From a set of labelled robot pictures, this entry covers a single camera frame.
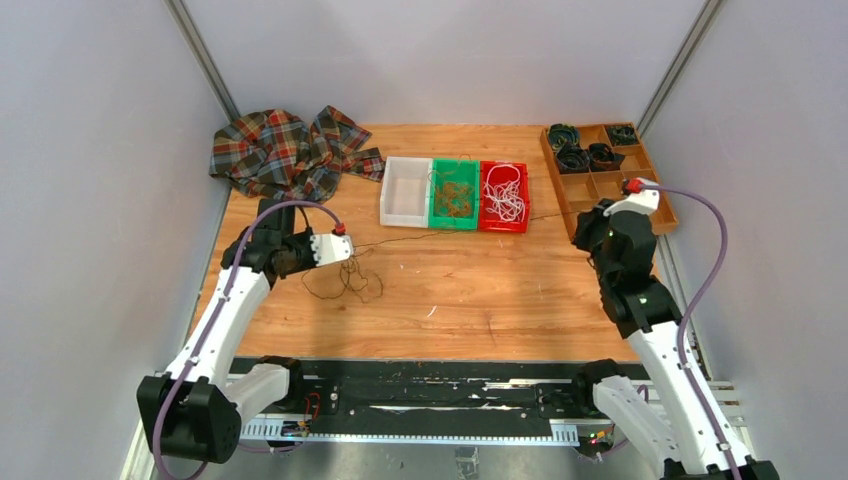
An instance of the wooden organizer tray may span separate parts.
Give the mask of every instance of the wooden organizer tray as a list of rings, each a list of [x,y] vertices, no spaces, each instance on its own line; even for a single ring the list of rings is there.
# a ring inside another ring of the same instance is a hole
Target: wooden organizer tray
[[[604,125],[578,126],[580,132],[580,148],[588,148],[593,143],[606,143],[612,146],[606,127],[612,125],[628,125],[636,130],[631,123],[610,123]],[[621,169],[612,172],[589,172],[589,173],[559,173],[554,151],[548,143],[548,129],[542,130],[542,151],[545,152],[545,163],[548,164],[548,172],[554,184],[562,219],[569,237],[574,236],[577,231],[577,214],[591,210],[602,198],[620,200],[624,197],[621,193],[621,185],[625,178],[642,177],[657,183],[657,176],[651,157],[642,143],[642,137],[636,132],[639,143],[636,145],[622,145],[612,147],[615,153],[624,155]],[[677,216],[671,208],[667,195],[660,198],[660,206],[651,215],[651,224],[654,235],[671,233],[677,228]]]

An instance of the wooden table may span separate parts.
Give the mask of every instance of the wooden table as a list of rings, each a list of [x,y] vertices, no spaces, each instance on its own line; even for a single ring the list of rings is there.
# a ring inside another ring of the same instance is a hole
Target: wooden table
[[[279,281],[256,312],[239,355],[585,361],[637,356],[600,307],[586,254],[569,244],[539,146],[541,126],[373,125],[384,156],[526,163],[526,234],[383,227],[380,184],[344,175],[327,206],[345,222],[365,279],[345,291],[341,265]],[[221,254],[256,216],[258,200],[233,193],[203,286],[209,302]],[[332,222],[307,210],[317,231]]]

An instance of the white plastic bin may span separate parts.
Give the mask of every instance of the white plastic bin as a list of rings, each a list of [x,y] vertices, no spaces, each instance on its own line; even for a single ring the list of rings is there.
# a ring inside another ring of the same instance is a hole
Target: white plastic bin
[[[386,158],[380,192],[380,224],[427,228],[432,171],[432,158]]]

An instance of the red plastic bin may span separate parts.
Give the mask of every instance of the red plastic bin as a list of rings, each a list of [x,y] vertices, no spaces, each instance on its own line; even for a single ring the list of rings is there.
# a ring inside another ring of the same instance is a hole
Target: red plastic bin
[[[492,206],[492,201],[484,195],[486,188],[486,179],[492,182],[493,185],[508,182],[515,179],[515,170],[511,168],[498,168],[492,172],[489,177],[489,171],[498,165],[512,165],[521,173],[521,182],[518,185],[518,192],[524,199],[524,216],[517,222],[501,221],[500,216],[496,213],[488,211]],[[527,186],[527,165],[523,163],[510,162],[480,162],[480,216],[477,221],[477,230],[483,232],[514,232],[524,233],[527,231],[527,225],[530,223],[530,190]]]

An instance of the green plastic bin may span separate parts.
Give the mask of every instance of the green plastic bin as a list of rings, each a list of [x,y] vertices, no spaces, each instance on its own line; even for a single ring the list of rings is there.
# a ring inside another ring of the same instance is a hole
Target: green plastic bin
[[[471,213],[466,217],[450,217],[444,214],[436,201],[436,187],[440,189],[445,182],[461,182],[471,186]],[[480,162],[454,160],[451,158],[433,159],[433,172],[430,174],[430,212],[429,228],[447,228],[454,230],[477,230],[480,215]]]

